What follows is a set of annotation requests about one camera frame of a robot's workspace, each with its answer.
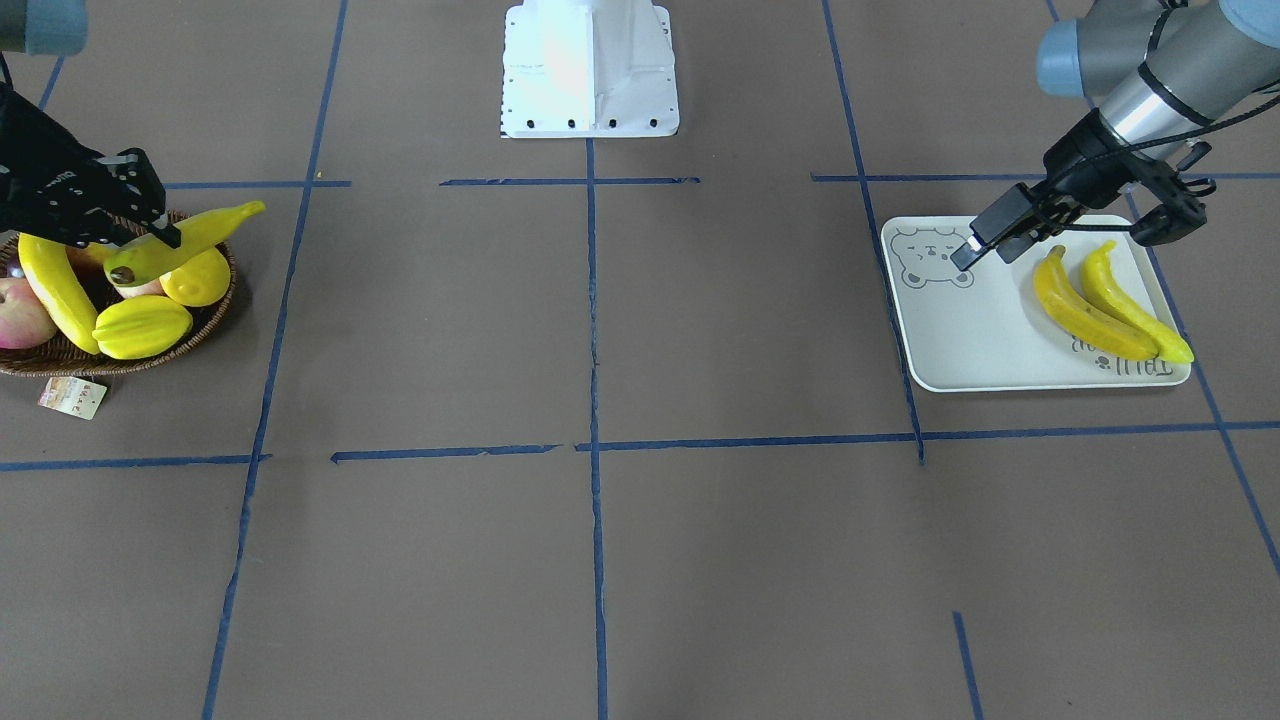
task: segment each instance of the lemon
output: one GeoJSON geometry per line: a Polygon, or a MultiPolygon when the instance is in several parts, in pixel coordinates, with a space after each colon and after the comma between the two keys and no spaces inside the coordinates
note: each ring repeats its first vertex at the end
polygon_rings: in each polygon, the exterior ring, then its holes
{"type": "Polygon", "coordinates": [[[232,286],[232,268],[227,258],[211,247],[177,269],[160,275],[164,293],[187,307],[212,305],[232,286]]]}

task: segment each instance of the brown basket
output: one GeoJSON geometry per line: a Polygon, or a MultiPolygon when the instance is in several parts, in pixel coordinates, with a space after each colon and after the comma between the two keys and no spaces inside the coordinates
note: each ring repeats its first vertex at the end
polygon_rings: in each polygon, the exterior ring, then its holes
{"type": "MultiPolygon", "coordinates": [[[[187,215],[180,213],[169,213],[170,222],[178,222],[184,219],[187,215]]],[[[137,234],[146,232],[141,227],[132,225],[132,223],[123,223],[131,229],[137,229],[137,234]]],[[[192,316],[191,332],[187,333],[178,345],[170,347],[169,350],[155,355],[152,357],[143,357],[141,360],[113,360],[105,355],[90,355],[83,350],[76,347],[70,340],[63,333],[58,333],[49,342],[31,347],[28,350],[4,350],[0,348],[0,373],[8,375],[24,375],[33,378],[50,378],[59,375],[123,375],[127,373],[137,373],[138,370],[146,370],[148,368],[155,368],[156,365],[163,365],[174,357],[179,357],[196,347],[209,333],[214,332],[218,323],[221,322],[223,315],[227,314],[227,309],[230,306],[232,295],[236,291],[236,258],[232,255],[230,250],[227,249],[225,243],[218,246],[218,250],[227,256],[227,263],[232,268],[232,284],[227,288],[227,295],[214,305],[206,307],[188,307],[192,316]]],[[[18,237],[14,236],[9,240],[3,249],[0,249],[0,263],[8,263],[18,252],[18,237]]],[[[115,305],[120,300],[120,295],[115,292],[111,283],[106,279],[104,274],[100,279],[95,278],[93,282],[86,284],[84,291],[88,293],[90,300],[93,301],[93,306],[101,313],[110,305],[115,305]]]]}

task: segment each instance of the white tray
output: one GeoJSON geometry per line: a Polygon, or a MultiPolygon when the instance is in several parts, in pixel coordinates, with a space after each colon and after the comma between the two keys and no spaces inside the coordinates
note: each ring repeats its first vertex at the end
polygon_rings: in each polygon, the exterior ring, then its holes
{"type": "MultiPolygon", "coordinates": [[[[911,377],[932,392],[1176,386],[1190,365],[1123,360],[1085,345],[1044,314],[1032,272],[1051,247],[1079,288],[1080,261],[1107,238],[1116,282],[1144,309],[1172,325],[1169,302],[1144,249],[1124,232],[1068,231],[1006,265],[995,252],[960,273],[951,252],[970,234],[973,217],[893,218],[881,229],[890,287],[911,377]]],[[[1080,222],[1126,225],[1115,215],[1080,222]]]]}

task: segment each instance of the label tag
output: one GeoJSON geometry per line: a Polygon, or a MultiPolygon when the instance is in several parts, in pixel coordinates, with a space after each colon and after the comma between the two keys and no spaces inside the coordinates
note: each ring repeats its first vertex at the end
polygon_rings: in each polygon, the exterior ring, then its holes
{"type": "Polygon", "coordinates": [[[49,384],[40,393],[38,404],[59,413],[92,420],[104,396],[106,386],[79,378],[49,378],[49,384]]]}

